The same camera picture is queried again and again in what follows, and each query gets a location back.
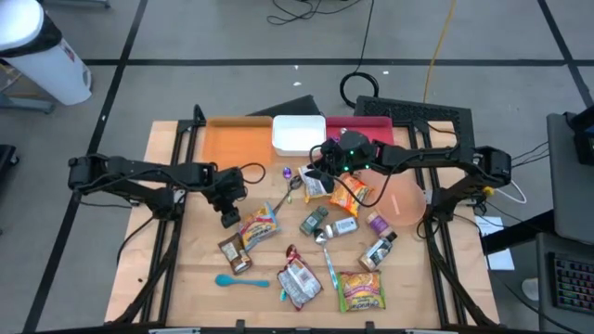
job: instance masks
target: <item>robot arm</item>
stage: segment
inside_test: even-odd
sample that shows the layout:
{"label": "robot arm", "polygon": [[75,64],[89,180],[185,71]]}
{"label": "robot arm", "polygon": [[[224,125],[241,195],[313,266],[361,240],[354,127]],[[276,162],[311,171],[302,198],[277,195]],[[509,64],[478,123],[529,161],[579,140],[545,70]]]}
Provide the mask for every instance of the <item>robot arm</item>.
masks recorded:
{"label": "robot arm", "polygon": [[[126,200],[145,203],[157,219],[174,219],[181,214],[180,197],[200,192],[216,212],[221,212],[225,228],[239,221],[236,199],[245,198],[243,174],[238,167],[218,171],[214,163],[182,163],[176,166],[97,154],[69,160],[68,187],[89,195],[106,191]],[[136,181],[170,183],[172,187],[150,188]]]}
{"label": "robot arm", "polygon": [[339,142],[327,140],[320,146],[321,157],[308,167],[306,175],[322,182],[327,191],[334,188],[334,177],[342,173],[371,169],[384,175],[401,173],[409,168],[458,167],[466,176],[450,188],[434,189],[433,216],[452,219],[456,205],[484,187],[505,186],[511,180],[510,155],[491,147],[407,149],[368,139],[346,131]]}

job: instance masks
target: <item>food package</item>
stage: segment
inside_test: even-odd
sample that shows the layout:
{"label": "food package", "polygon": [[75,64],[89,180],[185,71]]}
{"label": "food package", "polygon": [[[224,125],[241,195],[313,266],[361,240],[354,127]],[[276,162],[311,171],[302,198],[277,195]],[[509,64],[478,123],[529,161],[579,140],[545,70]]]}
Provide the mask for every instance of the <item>food package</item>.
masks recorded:
{"label": "food package", "polygon": [[341,312],[386,308],[380,272],[338,274],[338,296]]}
{"label": "food package", "polygon": [[309,203],[310,199],[330,196],[331,194],[326,192],[326,189],[324,189],[324,186],[322,186],[322,182],[320,180],[305,176],[305,173],[309,171],[312,170],[308,169],[306,165],[299,168],[299,174],[305,183],[305,203]]}
{"label": "food package", "polygon": [[258,242],[273,236],[278,231],[280,227],[278,227],[277,217],[268,202],[239,223],[239,234],[245,251],[250,251]]}
{"label": "food package", "polygon": [[219,249],[229,261],[233,274],[243,273],[252,266],[252,259],[245,252],[239,233],[219,242]]}
{"label": "food package", "polygon": [[297,311],[301,311],[322,290],[322,285],[294,245],[287,248],[287,261],[277,278]]}
{"label": "food package", "polygon": [[[353,191],[360,201],[363,201],[370,191],[368,186],[365,186],[363,182],[355,179],[348,173],[343,174],[341,180]],[[358,217],[360,204],[349,194],[343,185],[334,189],[330,203],[337,204],[353,216]]]}

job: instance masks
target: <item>wooden tabletop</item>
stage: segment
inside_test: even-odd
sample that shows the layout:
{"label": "wooden tabletop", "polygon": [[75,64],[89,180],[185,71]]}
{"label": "wooden tabletop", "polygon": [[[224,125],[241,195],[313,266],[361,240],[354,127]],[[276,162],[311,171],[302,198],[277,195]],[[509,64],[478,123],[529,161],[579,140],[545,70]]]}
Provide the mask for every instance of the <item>wooden tabletop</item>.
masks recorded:
{"label": "wooden tabletop", "polygon": [[[432,125],[451,130],[451,124],[448,122],[432,122]],[[176,122],[153,123],[145,161],[169,163],[175,127]],[[202,129],[199,130],[194,161],[200,161],[200,152],[204,144]],[[453,146],[456,140],[453,135],[435,131],[432,131],[431,137],[436,148]],[[407,130],[394,128],[394,142],[408,147]],[[264,181],[258,185],[248,185],[248,197],[244,201],[236,202],[240,214],[243,216],[254,212],[264,201],[269,201],[274,207],[286,191],[287,183],[282,177],[282,168],[290,166],[295,170],[304,164],[306,160],[302,158],[275,157],[272,165],[267,168]],[[464,175],[456,168],[442,168],[437,172],[444,187],[451,186]],[[256,179],[258,173],[260,171],[257,168],[244,171],[246,179]],[[404,174],[414,179],[413,171],[406,171]],[[425,184],[430,183],[429,177],[426,176]],[[439,328],[427,246],[424,240],[417,237],[414,226],[394,228],[398,239],[394,242],[392,252],[380,265],[386,310],[341,314],[338,294],[332,287],[323,251],[313,238],[308,238],[299,231],[299,225],[319,205],[324,205],[330,210],[325,223],[348,215],[335,205],[329,204],[328,198],[314,199],[305,204],[303,196],[303,188],[293,192],[292,204],[285,203],[277,215],[282,231],[262,241],[250,251],[253,267],[240,277],[268,279],[271,283],[270,288],[241,285],[220,288],[214,284],[216,275],[232,273],[217,244],[236,232],[237,226],[224,229],[220,223],[220,213],[214,212],[202,194],[190,193],[187,197],[167,325],[234,327],[237,319],[244,319],[246,327],[251,328],[363,328],[366,321],[374,321],[376,328]],[[337,272],[362,271],[356,260],[365,248],[377,239],[364,223],[369,210],[361,211],[361,228],[358,231],[335,238],[328,243],[330,257]],[[456,214],[474,220],[470,208],[460,206]],[[127,234],[134,231],[148,217],[150,211],[146,207],[132,209]],[[449,230],[460,282],[484,313],[498,322],[497,308],[476,227],[455,217],[455,220],[449,223]],[[157,223],[151,224],[124,249],[111,292],[106,321],[120,315],[146,282],[156,231]],[[280,284],[277,273],[286,264],[285,250],[290,244],[297,247],[324,287],[301,312],[295,311],[290,301],[281,302],[279,299]],[[444,278],[443,281],[449,319],[450,322],[456,323],[451,290]],[[161,285],[155,291],[151,319],[157,318]]]}

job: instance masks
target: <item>yellow snack bag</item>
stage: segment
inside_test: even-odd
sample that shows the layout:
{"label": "yellow snack bag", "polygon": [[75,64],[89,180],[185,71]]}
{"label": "yellow snack bag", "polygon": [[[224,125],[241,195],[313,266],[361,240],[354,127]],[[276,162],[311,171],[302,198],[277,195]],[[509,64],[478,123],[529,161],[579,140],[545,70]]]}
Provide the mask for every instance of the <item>yellow snack bag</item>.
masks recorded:
{"label": "yellow snack bag", "polygon": [[239,223],[239,234],[245,251],[249,251],[258,242],[271,237],[280,231],[277,217],[270,207],[270,203],[265,202],[262,208],[248,215],[243,222]]}
{"label": "yellow snack bag", "polygon": [[324,189],[324,186],[322,186],[322,182],[320,180],[305,176],[305,173],[309,171],[311,170],[307,169],[307,165],[299,167],[299,174],[305,183],[305,203],[309,203],[310,199],[330,196],[330,194],[326,192],[326,189]]}
{"label": "yellow snack bag", "polygon": [[338,297],[341,312],[386,308],[379,271],[361,274],[338,273]]}
{"label": "yellow snack bag", "polygon": [[[353,191],[356,197],[363,201],[365,197],[368,195],[370,189],[368,186],[348,173],[345,173],[341,176],[341,180]],[[348,191],[342,185],[338,185],[334,192],[332,193],[332,197],[330,198],[330,203],[338,204],[343,209],[347,210],[353,216],[357,217],[359,214],[359,206],[360,204],[349,194]]]}

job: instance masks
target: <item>gray floor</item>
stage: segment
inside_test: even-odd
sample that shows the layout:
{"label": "gray floor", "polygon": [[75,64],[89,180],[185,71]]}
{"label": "gray floor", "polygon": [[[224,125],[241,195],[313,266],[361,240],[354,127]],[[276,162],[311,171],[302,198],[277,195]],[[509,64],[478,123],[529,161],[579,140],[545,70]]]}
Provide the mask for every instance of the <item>gray floor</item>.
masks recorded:
{"label": "gray floor", "polygon": [[[49,16],[74,50],[86,59],[118,59],[139,0],[100,6],[47,6]],[[288,4],[288,0],[279,0]],[[574,58],[593,59],[594,3],[548,0]],[[342,3],[325,1],[328,10]],[[132,59],[357,58],[369,1],[340,14],[276,27],[268,0],[148,0]],[[431,58],[449,4],[437,0],[377,0],[367,58]],[[459,0],[440,58],[562,59],[536,1]],[[207,116],[242,115],[311,94],[328,115],[348,115],[338,82],[353,66],[128,66],[123,73],[99,152],[142,159],[154,120],[188,118],[199,103]],[[364,66],[381,86],[381,96],[421,101],[422,66]],[[67,160],[83,155],[111,84],[115,67],[93,66],[94,94],[51,115],[0,110],[0,143],[17,146],[21,164],[0,198],[0,333],[22,330],[49,253],[66,211]],[[594,86],[594,68],[580,68]],[[30,83],[12,93],[42,91]],[[347,95],[369,95],[353,80]],[[566,66],[436,67],[428,102],[470,108],[478,145],[509,154],[546,140],[545,116],[585,106]],[[540,161],[514,171],[529,199],[518,205],[493,202],[520,218],[551,207],[549,166]],[[94,195],[89,201],[114,202]],[[128,212],[81,207],[78,210],[39,329],[102,323],[115,274],[115,253],[123,240]],[[504,217],[507,225],[514,222]],[[535,246],[512,250],[516,271],[499,273],[518,288],[536,275]],[[536,316],[492,277],[502,323],[537,329]]]}

